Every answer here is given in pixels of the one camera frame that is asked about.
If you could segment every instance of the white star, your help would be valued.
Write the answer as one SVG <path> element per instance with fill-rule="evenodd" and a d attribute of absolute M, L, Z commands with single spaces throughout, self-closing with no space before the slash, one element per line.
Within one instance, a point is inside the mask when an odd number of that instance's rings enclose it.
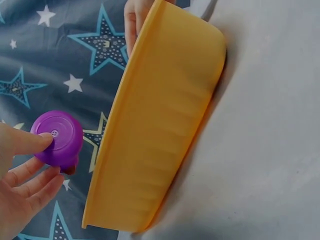
<path fill-rule="evenodd" d="M 10 46 L 12 49 L 16 49 L 17 48 L 17 41 L 11 39 Z"/>
<path fill-rule="evenodd" d="M 64 180 L 63 181 L 63 186 L 65 187 L 65 190 L 68 192 L 68 190 L 72 190 L 71 187 L 69 186 L 70 179 Z"/>
<path fill-rule="evenodd" d="M 82 83 L 83 78 L 75 78 L 72 74 L 70 74 L 70 79 L 65 81 L 64 84 L 69 87 L 68 94 L 77 90 L 82 93 L 82 88 L 80 84 Z"/>
<path fill-rule="evenodd" d="M 17 125 L 15 125 L 15 126 L 13 126 L 13 128 L 18 129 L 18 130 L 21 130 L 24 125 L 25 125 L 25 123 L 24 123 L 24 122 L 21 122 L 21 123 L 18 123 Z"/>
<path fill-rule="evenodd" d="M 48 5 L 45 5 L 43 11 L 36 11 L 40 15 L 38 25 L 45 23 L 47 27 L 50 27 L 50 18 L 56 15 L 55 12 L 49 11 Z"/>

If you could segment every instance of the light blue star outline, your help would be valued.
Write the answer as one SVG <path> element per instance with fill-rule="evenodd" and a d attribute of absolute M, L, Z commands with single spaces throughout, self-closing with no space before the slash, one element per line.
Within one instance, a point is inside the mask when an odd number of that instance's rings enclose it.
<path fill-rule="evenodd" d="M 21 84 L 23 86 L 28 86 L 27 89 L 23 90 L 23 97 L 24 97 L 25 101 L 22 101 L 21 99 L 19 99 L 15 94 L 5 92 L 6 89 L 4 88 L 4 85 L 12 85 L 16 81 L 18 81 L 19 79 L 21 79 Z M 45 86 L 47 86 L 47 84 L 44 84 L 44 83 L 25 83 L 24 69 L 21 67 L 19 72 L 17 73 L 17 75 L 12 79 L 12 81 L 1 81 L 0 80 L 0 95 L 14 97 L 16 100 L 18 100 L 20 103 L 25 105 L 27 108 L 30 108 L 27 92 L 29 92 L 31 90 L 35 90 L 35 89 L 40 89 Z"/>
<path fill-rule="evenodd" d="M 57 223 L 57 218 L 60 219 L 60 223 L 61 223 L 61 226 L 62 226 L 63 231 L 65 233 L 66 239 L 68 239 L 68 240 L 89 240 L 89 239 L 73 239 L 73 237 L 71 236 L 70 231 L 68 229 L 68 226 L 66 224 L 66 221 L 64 219 L 64 216 L 61 212 L 61 209 L 59 207 L 58 201 L 56 201 L 55 205 L 54 205 L 52 220 L 51 220 L 51 225 L 50 225 L 49 237 L 30 236 L 30 235 L 20 233 L 18 235 L 18 238 L 20 240 L 55 240 L 54 235 L 55 235 L 55 226 Z"/>
<path fill-rule="evenodd" d="M 5 20 L 4 20 L 4 18 L 3 18 L 2 15 L 1 15 L 1 9 L 0 9 L 0 23 L 3 23 L 3 24 L 6 23 Z"/>
<path fill-rule="evenodd" d="M 102 26 L 102 20 L 103 19 L 106 20 L 106 22 L 107 22 L 107 24 L 108 24 L 108 26 L 110 28 L 110 31 L 112 32 L 112 34 L 114 36 L 120 36 L 120 37 L 124 37 L 125 36 L 124 32 L 116 32 L 115 27 L 111 23 L 103 4 L 100 7 L 99 16 L 98 16 L 98 20 L 97 20 L 97 24 L 96 24 L 96 32 L 68 35 L 68 38 L 71 38 L 72 40 L 76 41 L 77 43 L 79 43 L 79 44 L 81 44 L 81 45 L 83 45 L 86 48 L 91 50 L 92 53 L 91 53 L 91 61 L 90 61 L 90 76 L 92 76 L 93 74 L 98 72 L 101 68 L 103 68 L 108 63 L 114 64 L 115 66 L 119 67 L 122 70 L 125 69 L 124 66 L 120 65 L 119 63 L 117 63 L 116 61 L 114 61 L 113 59 L 110 59 L 110 58 L 107 58 L 99 66 L 95 67 L 94 64 L 95 64 L 95 58 L 96 58 L 97 50 L 93 46 L 90 46 L 86 42 L 83 42 L 82 40 L 79 39 L 79 38 L 86 38 L 86 37 L 99 37 L 101 35 L 101 26 Z M 122 54 L 124 60 L 126 62 L 128 62 L 127 45 L 124 45 L 120 49 L 120 51 L 121 51 L 121 54 Z"/>

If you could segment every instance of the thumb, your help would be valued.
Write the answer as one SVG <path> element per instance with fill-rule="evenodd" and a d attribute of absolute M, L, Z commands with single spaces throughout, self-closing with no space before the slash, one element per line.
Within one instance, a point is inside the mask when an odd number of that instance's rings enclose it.
<path fill-rule="evenodd" d="M 9 133 L 14 144 L 14 155 L 36 154 L 45 150 L 53 141 L 50 133 L 35 135 L 30 132 L 10 129 Z"/>

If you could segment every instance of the star print fabric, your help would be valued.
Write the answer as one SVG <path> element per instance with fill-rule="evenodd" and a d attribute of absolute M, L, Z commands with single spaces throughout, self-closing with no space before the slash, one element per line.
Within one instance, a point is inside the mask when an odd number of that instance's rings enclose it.
<path fill-rule="evenodd" d="M 0 122 L 30 131 L 43 113 L 72 114 L 83 127 L 76 174 L 15 240 L 117 240 L 81 228 L 96 158 L 128 63 L 126 0 L 0 0 Z M 178 0 L 182 8 L 190 0 Z M 30 156 L 17 156 L 14 167 Z"/>

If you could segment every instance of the blue star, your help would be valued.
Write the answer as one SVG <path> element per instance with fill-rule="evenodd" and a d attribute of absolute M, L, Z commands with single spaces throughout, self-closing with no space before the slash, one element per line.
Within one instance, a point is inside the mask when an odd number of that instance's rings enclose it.
<path fill-rule="evenodd" d="M 49 237 L 29 236 L 20 233 L 18 238 L 20 240 L 80 240 L 73 239 L 71 236 L 57 201 L 54 205 Z"/>
<path fill-rule="evenodd" d="M 90 75 L 111 63 L 124 70 L 128 62 L 123 32 L 116 32 L 106 10 L 101 5 L 96 32 L 68 35 L 69 38 L 91 50 Z"/>
<path fill-rule="evenodd" d="M 1 15 L 1 11 L 0 11 L 0 23 L 3 23 L 3 24 L 6 23 L 5 20 L 4 20 L 4 18 L 3 18 L 2 15 Z"/>
<path fill-rule="evenodd" d="M 0 95 L 14 97 L 27 108 L 30 108 L 27 92 L 45 86 L 47 86 L 47 84 L 25 83 L 24 70 L 21 67 L 12 81 L 0 81 Z"/>
<path fill-rule="evenodd" d="M 107 118 L 103 112 L 100 114 L 99 126 L 97 130 L 83 130 L 83 139 L 93 146 L 89 173 L 93 172 L 96 166 L 96 158 L 100 148 L 100 143 L 107 126 Z"/>

